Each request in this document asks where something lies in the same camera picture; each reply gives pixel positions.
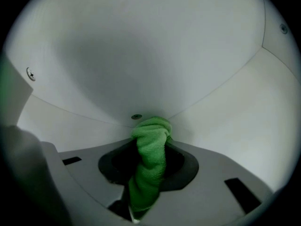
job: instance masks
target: rectangular slot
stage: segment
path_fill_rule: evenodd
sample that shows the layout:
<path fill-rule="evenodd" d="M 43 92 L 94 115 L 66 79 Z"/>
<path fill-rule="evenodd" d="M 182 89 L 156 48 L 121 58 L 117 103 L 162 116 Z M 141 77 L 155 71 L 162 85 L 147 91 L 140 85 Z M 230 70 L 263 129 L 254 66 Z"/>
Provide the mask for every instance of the rectangular slot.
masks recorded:
<path fill-rule="evenodd" d="M 261 204 L 255 195 L 238 178 L 228 179 L 225 181 L 225 184 L 246 214 Z"/>
<path fill-rule="evenodd" d="M 78 161 L 81 161 L 81 159 L 76 156 L 76 157 L 71 157 L 71 158 L 68 158 L 68 159 L 64 159 L 63 163 L 64 163 L 64 165 L 69 165 L 69 164 L 72 164 L 72 163 L 75 163 L 75 162 L 78 162 Z"/>

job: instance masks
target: white curved wall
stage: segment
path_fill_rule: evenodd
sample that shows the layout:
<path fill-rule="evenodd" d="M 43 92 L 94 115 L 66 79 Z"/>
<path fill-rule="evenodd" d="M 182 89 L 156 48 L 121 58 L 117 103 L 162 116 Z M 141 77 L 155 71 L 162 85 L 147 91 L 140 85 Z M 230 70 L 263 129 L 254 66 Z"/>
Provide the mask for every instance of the white curved wall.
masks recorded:
<path fill-rule="evenodd" d="M 262 46 L 279 58 L 301 82 L 301 54 L 288 24 L 270 0 L 264 0 L 266 23 Z M 280 25 L 288 32 L 283 34 Z"/>
<path fill-rule="evenodd" d="M 6 53 L 36 97 L 113 124 L 169 118 L 258 51 L 263 0 L 33 0 Z"/>
<path fill-rule="evenodd" d="M 18 125 L 68 151 L 128 138 L 132 114 L 161 115 L 175 140 L 277 190 L 299 155 L 300 84 L 263 31 L 263 0 L 34 0 L 6 44 L 34 89 Z"/>
<path fill-rule="evenodd" d="M 170 119 L 173 139 L 230 157 L 276 191 L 300 153 L 300 90 L 290 70 L 261 48 L 223 86 Z"/>

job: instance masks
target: green microfiber towel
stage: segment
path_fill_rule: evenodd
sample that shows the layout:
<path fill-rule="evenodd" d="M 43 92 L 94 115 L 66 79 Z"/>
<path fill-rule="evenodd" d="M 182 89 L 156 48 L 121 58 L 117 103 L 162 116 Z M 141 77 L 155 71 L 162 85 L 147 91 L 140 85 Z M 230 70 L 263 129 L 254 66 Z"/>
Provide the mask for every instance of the green microfiber towel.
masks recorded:
<path fill-rule="evenodd" d="M 132 131 L 142 159 L 128 183 L 130 207 L 135 219 L 141 219 L 159 197 L 166 167 L 165 142 L 171 131 L 169 121 L 161 117 L 143 121 Z"/>

